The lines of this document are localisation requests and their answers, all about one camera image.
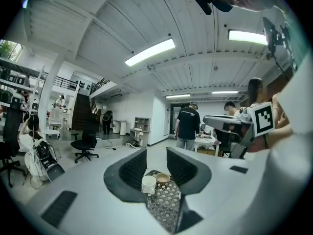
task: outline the floor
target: floor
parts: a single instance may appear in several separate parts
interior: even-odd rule
[[[58,138],[58,140],[61,141],[75,141],[75,136],[71,136],[71,134],[73,133],[78,133],[78,137],[80,138],[82,136],[83,131],[75,131],[75,130],[71,130],[69,131],[66,128],[60,129],[60,137]],[[103,134],[103,130],[99,131],[97,133],[97,136],[99,136],[102,140],[107,140],[107,139],[119,139],[123,136],[121,136],[119,133],[113,133],[112,130],[110,131],[110,134]],[[56,135],[52,135],[51,136],[52,139],[56,139]]]
[[[152,147],[147,147],[147,172],[156,169],[158,171],[162,171],[164,173],[169,174],[166,162],[166,147],[169,146],[176,146],[176,141],[165,140]],[[120,147],[120,145],[114,146],[114,148],[118,149],[116,151],[113,151],[112,149],[96,148],[94,151],[92,151],[92,153],[99,154],[100,156],[99,159],[101,159],[103,157],[112,155],[116,152],[130,149],[133,150],[132,148],[126,146]],[[58,163],[62,166],[62,168],[65,171],[68,171],[72,167],[77,166],[81,163],[92,163],[92,161],[89,162],[86,158],[83,158],[79,160],[77,164],[75,164],[74,163],[75,152],[77,152],[77,150],[75,150],[74,148],[61,151],[62,158],[59,159]],[[19,160],[21,163],[20,168],[26,169],[23,156],[16,156],[13,160],[15,161]],[[0,176],[2,177],[3,183],[7,186],[8,184],[7,172],[6,171],[2,172]],[[22,202],[24,204],[26,204],[38,191],[40,191],[40,189],[49,184],[48,182],[46,182],[40,189],[34,189],[30,184],[30,174],[28,174],[26,177],[23,177],[23,175],[20,172],[15,171],[11,172],[11,183],[13,184],[13,188],[7,187],[11,196],[15,200]]]

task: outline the box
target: box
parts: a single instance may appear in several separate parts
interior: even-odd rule
[[[215,156],[215,150],[198,149],[197,152],[202,153],[202,154],[207,154],[207,155]],[[222,152],[222,151],[219,151],[218,157],[221,157],[222,154],[223,154],[223,152]]]

